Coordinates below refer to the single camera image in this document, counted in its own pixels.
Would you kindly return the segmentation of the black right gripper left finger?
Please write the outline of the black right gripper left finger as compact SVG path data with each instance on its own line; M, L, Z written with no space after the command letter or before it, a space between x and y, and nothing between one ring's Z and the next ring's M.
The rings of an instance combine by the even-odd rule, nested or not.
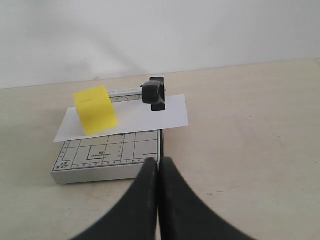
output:
M74 240L154 240L157 226L158 164L147 158L136 179L101 219Z

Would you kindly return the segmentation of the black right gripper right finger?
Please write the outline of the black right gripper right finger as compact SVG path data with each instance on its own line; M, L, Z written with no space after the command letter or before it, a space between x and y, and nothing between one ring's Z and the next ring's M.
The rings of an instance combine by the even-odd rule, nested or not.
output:
M251 240L212 211L190 188L170 157L159 163L158 213L163 240Z

